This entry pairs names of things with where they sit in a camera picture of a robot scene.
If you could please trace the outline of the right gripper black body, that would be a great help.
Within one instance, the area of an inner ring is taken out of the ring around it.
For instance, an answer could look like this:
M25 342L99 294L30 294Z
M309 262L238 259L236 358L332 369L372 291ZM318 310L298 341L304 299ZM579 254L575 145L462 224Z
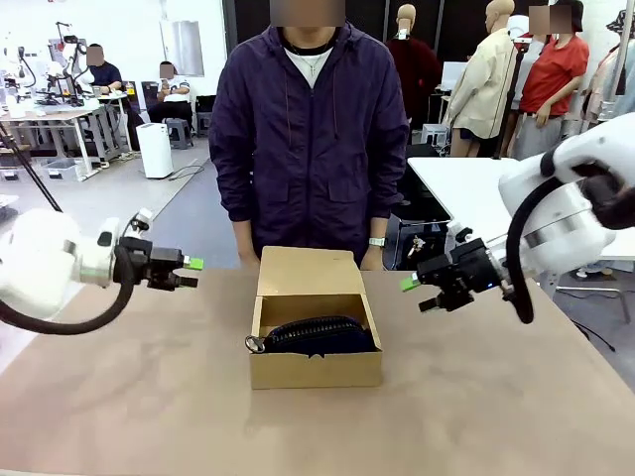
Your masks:
M421 262L416 271L422 285L434 286L445 294L446 311L470 304L473 293L500 286L501 278L480 238L456 246L449 255Z

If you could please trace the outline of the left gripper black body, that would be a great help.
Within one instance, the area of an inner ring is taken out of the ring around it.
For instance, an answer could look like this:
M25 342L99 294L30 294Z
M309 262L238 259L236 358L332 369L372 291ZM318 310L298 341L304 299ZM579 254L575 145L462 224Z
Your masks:
M185 255L180 249L156 247L151 241L133 237L121 238L117 247L132 265L132 271L126 273L117 264L118 283L128 277L134 286L146 282L150 289L169 292L186 285L186 280L175 273L185 266Z

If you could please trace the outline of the person's left hand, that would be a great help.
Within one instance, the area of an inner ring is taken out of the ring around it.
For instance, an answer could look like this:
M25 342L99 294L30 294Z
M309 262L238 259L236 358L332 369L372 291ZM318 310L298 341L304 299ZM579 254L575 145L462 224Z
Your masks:
M370 245L360 264L361 271L384 271L383 248Z

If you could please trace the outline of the person's right hand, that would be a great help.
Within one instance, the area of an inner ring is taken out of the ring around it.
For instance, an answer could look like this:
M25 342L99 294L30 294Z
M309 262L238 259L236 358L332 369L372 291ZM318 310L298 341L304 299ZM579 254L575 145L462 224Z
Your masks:
M246 269L258 269L260 260L254 250L251 222L233 222L232 228L241 266Z

